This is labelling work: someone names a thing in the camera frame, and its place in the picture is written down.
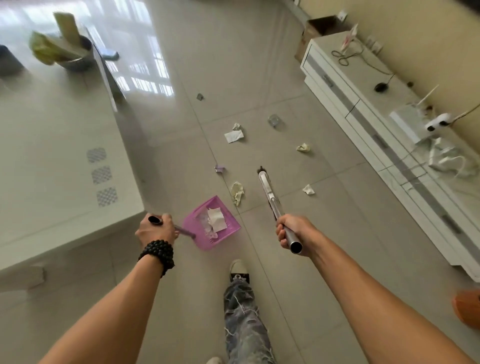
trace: electrical outlet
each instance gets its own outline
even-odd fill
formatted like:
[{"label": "electrical outlet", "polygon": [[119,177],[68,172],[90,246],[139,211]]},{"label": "electrical outlet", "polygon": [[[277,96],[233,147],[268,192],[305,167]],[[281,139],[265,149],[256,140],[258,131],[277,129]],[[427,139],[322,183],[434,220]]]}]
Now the electrical outlet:
[{"label": "electrical outlet", "polygon": [[338,13],[338,15],[336,16],[339,21],[341,21],[342,23],[345,21],[345,18],[347,17],[348,13],[345,11],[345,10],[342,10],[341,12]]},{"label": "electrical outlet", "polygon": [[365,47],[367,47],[368,49],[372,49],[372,46],[376,41],[377,40],[375,39],[374,36],[372,35],[368,36],[367,40],[365,41]]},{"label": "electrical outlet", "polygon": [[382,50],[383,47],[384,47],[383,44],[381,44],[380,42],[376,41],[376,42],[372,45],[372,53],[373,53],[373,54],[378,54],[378,53],[380,53],[380,51]]}]

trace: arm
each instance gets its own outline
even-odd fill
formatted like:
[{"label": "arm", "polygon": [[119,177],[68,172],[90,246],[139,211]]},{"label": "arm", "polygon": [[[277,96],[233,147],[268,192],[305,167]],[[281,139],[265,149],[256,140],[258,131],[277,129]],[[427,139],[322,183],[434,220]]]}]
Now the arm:
[{"label": "arm", "polygon": [[288,248],[283,225],[304,244],[308,256],[340,303],[370,363],[474,363],[437,327],[365,272],[305,217],[277,221],[281,245]]},{"label": "arm", "polygon": [[[150,224],[148,216],[135,233],[142,247],[153,240],[173,243],[176,233],[171,216],[162,216],[162,226]],[[57,341],[39,364],[134,364],[162,273],[158,258],[144,256],[119,285]]]}]

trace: ripped jeans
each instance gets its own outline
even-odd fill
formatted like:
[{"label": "ripped jeans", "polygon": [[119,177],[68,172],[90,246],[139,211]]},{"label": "ripped jeans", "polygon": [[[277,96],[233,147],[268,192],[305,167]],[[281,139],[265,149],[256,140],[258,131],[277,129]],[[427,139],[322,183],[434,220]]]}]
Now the ripped jeans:
[{"label": "ripped jeans", "polygon": [[255,296],[243,279],[234,279],[223,296],[228,364],[276,364]]}]

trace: shoe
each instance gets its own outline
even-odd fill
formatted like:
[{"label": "shoe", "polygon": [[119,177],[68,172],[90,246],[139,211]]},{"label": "shoe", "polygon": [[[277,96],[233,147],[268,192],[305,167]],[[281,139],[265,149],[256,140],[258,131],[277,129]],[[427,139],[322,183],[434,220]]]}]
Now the shoe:
[{"label": "shoe", "polygon": [[241,259],[235,259],[230,265],[230,282],[234,279],[243,279],[250,283],[250,276]]},{"label": "shoe", "polygon": [[224,364],[223,360],[220,359],[218,356],[214,356],[212,359],[210,359],[207,364]]}]

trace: wall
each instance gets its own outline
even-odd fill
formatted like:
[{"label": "wall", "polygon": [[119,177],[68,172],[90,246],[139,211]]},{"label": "wall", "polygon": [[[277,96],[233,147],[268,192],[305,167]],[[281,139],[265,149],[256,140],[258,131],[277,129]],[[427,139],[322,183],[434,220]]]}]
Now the wall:
[{"label": "wall", "polygon": [[[415,83],[437,112],[455,116],[480,102],[480,14],[454,0],[300,0],[312,18],[348,12],[365,39],[373,34],[380,58],[399,77]],[[454,129],[480,152],[480,108]]]}]

